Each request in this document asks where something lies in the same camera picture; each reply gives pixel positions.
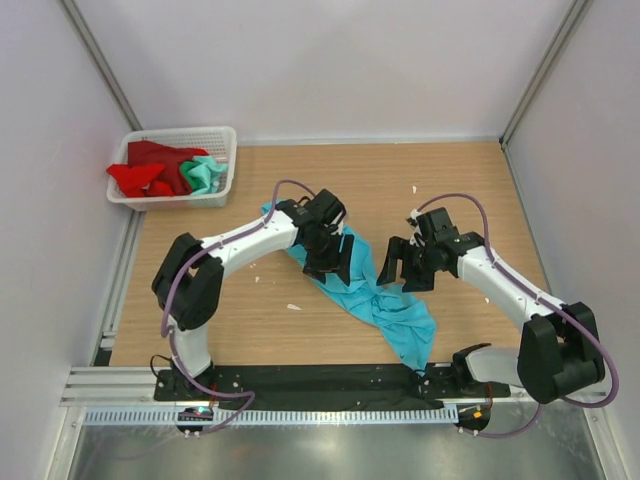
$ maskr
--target teal cloth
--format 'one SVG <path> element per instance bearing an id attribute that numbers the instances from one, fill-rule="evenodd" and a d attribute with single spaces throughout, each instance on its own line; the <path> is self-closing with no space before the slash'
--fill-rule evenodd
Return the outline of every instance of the teal cloth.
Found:
<path id="1" fill-rule="evenodd" d="M 262 206 L 263 215 L 270 203 Z M 431 354 L 436 322 L 427 306 L 411 294 L 403 293 L 401 285 L 388 288 L 376 285 L 377 272 L 371 246 L 350 227 L 344 233 L 355 237 L 351 253 L 351 285 L 346 286 L 335 273 L 327 274 L 326 283 L 313 280 L 331 300 L 354 317 L 380 329 L 400 361 L 412 370 L 424 370 Z M 287 249 L 300 265 L 307 252 L 302 245 Z"/>
<path id="2" fill-rule="evenodd" d="M 227 171 L 226 163 L 218 163 L 211 155 L 196 155 L 191 160 L 199 165 L 190 168 L 186 175 L 197 185 L 204 185 L 202 188 L 194 189 L 191 195 L 202 195 L 205 193 L 216 193 L 220 187 L 220 175 Z"/>

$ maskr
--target black mounting plate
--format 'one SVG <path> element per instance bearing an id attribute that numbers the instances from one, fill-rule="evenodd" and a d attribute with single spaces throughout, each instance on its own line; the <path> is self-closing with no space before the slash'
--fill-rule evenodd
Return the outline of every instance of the black mounting plate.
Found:
<path id="1" fill-rule="evenodd" d="M 214 390 L 253 390 L 251 408 L 271 411 L 421 410 L 441 408 L 440 400 L 485 398 L 487 384 L 461 382 L 445 364 L 429 364 L 419 375 L 404 365 L 216 366 Z M 154 399 L 159 402 L 210 398 L 194 390 L 173 370 L 159 370 Z M 511 394 L 508 385 L 491 382 L 494 398 Z M 243 401 L 221 401 L 236 409 Z"/>

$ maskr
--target laundry basket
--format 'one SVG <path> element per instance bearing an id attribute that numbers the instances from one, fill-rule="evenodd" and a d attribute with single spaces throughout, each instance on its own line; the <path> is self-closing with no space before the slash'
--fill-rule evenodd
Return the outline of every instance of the laundry basket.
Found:
<path id="1" fill-rule="evenodd" d="M 182 195 L 175 197 L 129 198 L 122 194 L 113 177 L 109 177 L 107 198 L 113 203 L 128 205 L 134 210 L 158 210 L 167 208 L 224 207 L 233 183 L 236 166 L 236 131 L 231 127 L 172 128 L 131 132 L 122 139 L 114 164 L 127 163 L 129 142 L 149 140 L 170 147 L 204 148 L 218 163 L 226 163 L 227 171 L 220 175 L 220 187 L 216 193 Z"/>

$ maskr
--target wooden surface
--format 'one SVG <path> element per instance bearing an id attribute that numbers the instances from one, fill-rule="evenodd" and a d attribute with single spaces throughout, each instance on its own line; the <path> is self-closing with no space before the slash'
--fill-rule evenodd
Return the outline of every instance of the wooden surface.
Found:
<path id="1" fill-rule="evenodd" d="M 531 281 L 544 285 L 497 143 L 240 148 L 235 186 L 226 207 L 146 215 L 111 365 L 147 365 L 152 354 L 168 353 L 167 340 L 159 334 L 161 311 L 150 285 L 174 238 L 187 231 L 197 238 L 213 236 L 255 219 L 281 178 L 337 195 L 347 206 L 348 224 L 371 243 L 378 269 L 389 237 L 411 234 L 404 219 L 413 208 L 441 193 L 473 194 L 488 211 L 494 248 Z M 279 197 L 302 195 L 296 187 L 286 186 Z M 444 204 L 461 232 L 482 232 L 472 203 L 451 199 Z M 449 361 L 454 352 L 480 342 L 519 344 L 518 333 L 504 314 L 449 274 L 437 274 L 436 290 L 417 296 L 437 322 L 430 361 Z M 287 309 L 289 303 L 302 310 Z M 255 267 L 229 277 L 209 325 L 210 350 L 219 364 L 398 361 L 376 328 L 328 300 L 284 252 L 263 257 Z"/>

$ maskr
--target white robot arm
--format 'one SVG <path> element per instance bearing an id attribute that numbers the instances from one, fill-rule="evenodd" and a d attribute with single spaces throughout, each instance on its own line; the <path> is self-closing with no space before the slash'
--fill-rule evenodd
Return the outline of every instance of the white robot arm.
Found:
<path id="1" fill-rule="evenodd" d="M 313 199 L 278 202 L 273 212 L 222 235 L 201 240 L 190 234 L 179 236 L 152 283 L 161 308 L 171 303 L 168 327 L 176 354 L 173 360 L 178 357 L 185 373 L 209 384 L 213 362 L 207 323 L 218 307 L 223 280 L 264 255 L 301 244 L 307 251 L 303 273 L 324 282 L 325 274 L 334 272 L 348 285 L 354 238 L 342 234 L 345 215 L 344 205 L 322 190 Z M 182 277 L 173 301 L 168 302 L 178 271 L 203 250 L 209 252 L 194 264 L 197 272 Z"/>
<path id="2" fill-rule="evenodd" d="M 524 387 L 538 402 L 549 403 L 604 379 L 602 355 L 571 325 L 578 323 L 598 339 L 586 305 L 566 305 L 533 285 L 480 235 L 460 234 L 444 208 L 424 214 L 414 210 L 407 221 L 414 233 L 409 240 L 389 240 L 379 285 L 395 281 L 398 260 L 404 291 L 433 290 L 435 272 L 449 271 L 481 290 L 521 332 L 519 349 L 482 344 L 454 355 L 454 361 L 463 360 L 470 380 Z"/>

